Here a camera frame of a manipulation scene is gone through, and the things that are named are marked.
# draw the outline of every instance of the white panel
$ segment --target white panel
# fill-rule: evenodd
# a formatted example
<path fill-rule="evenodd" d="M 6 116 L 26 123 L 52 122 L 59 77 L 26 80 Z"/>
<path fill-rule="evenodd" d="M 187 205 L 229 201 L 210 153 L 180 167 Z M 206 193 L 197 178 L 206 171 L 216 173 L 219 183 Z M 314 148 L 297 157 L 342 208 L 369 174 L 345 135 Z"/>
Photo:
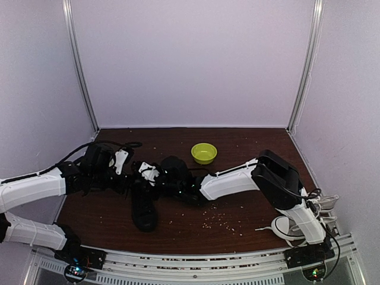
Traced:
<path fill-rule="evenodd" d="M 61 0 L 1 2 L 0 98 L 2 179 L 44 169 L 90 139 Z M 43 199 L 12 213 L 51 223 L 60 202 Z M 21 284 L 29 253 L 0 245 L 0 284 Z"/>
<path fill-rule="evenodd" d="M 341 197 L 341 231 L 352 232 L 369 275 L 380 264 L 380 2 L 328 1 L 321 44 L 296 141 L 318 184 Z"/>
<path fill-rule="evenodd" d="M 313 0 L 72 0 L 100 126 L 286 126 L 313 8 Z"/>

